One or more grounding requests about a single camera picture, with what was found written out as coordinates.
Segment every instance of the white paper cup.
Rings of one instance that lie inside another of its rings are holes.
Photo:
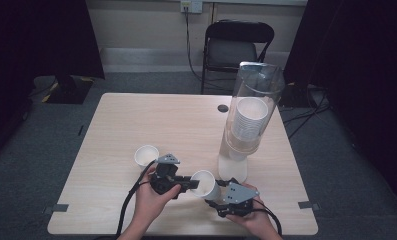
[[[220,197],[220,187],[211,172],[198,171],[192,175],[191,180],[199,180],[198,188],[190,190],[195,196],[206,200],[215,200]]]
[[[245,97],[236,105],[232,132],[240,140],[252,141],[258,138],[268,116],[269,109],[263,100]]]
[[[144,170],[146,166],[160,156],[158,149],[151,145],[144,145],[135,152],[135,162]]]

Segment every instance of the table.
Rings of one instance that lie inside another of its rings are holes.
[[[140,174],[133,156],[140,146],[156,146],[160,155],[172,153],[181,164],[177,175],[209,170],[218,178],[217,157],[230,105],[230,96],[106,93],[102,96],[58,204],[51,234],[112,235],[120,209]],[[278,110],[264,133],[259,149],[248,157],[249,184],[277,215],[285,235],[313,235],[318,231],[291,146]],[[135,198],[128,205],[129,224]],[[147,235],[246,236],[245,229],[218,217],[202,199],[187,191],[170,201]]]

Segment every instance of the forearm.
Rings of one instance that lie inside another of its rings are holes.
[[[151,223],[132,220],[129,226],[124,230],[123,234],[120,235],[118,240],[140,240],[145,234]]]
[[[257,237],[261,240],[282,240],[282,238],[279,236],[274,228],[270,228],[266,232],[259,235],[260,236]]]

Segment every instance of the human hand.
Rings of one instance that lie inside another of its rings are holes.
[[[244,183],[242,185],[257,191],[257,188],[250,184]],[[264,202],[259,196],[254,197],[254,200],[256,200],[253,201],[254,209],[264,209],[264,206],[260,204],[264,204]],[[282,239],[276,232],[275,228],[270,222],[269,216],[265,212],[251,212],[244,217],[237,215],[226,215],[226,218],[245,227],[252,235],[262,240]]]
[[[167,202],[174,198],[180,191],[180,185],[174,186],[168,192],[160,195],[149,184],[150,173],[155,167],[150,167],[142,178],[141,185],[136,191],[136,203],[133,220],[151,224],[163,211]]]
[[[180,185],[174,186],[168,192],[160,195],[149,184],[151,172],[155,167],[150,167],[142,177],[141,185],[136,190],[135,212],[129,226],[120,235],[119,240],[139,240],[145,234],[151,223],[161,214],[170,199],[180,191]]]

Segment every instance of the black curtain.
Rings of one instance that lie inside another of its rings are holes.
[[[0,145],[34,78],[57,73],[104,79],[85,1],[0,0]]]
[[[285,78],[333,109],[397,195],[397,0],[309,0]]]

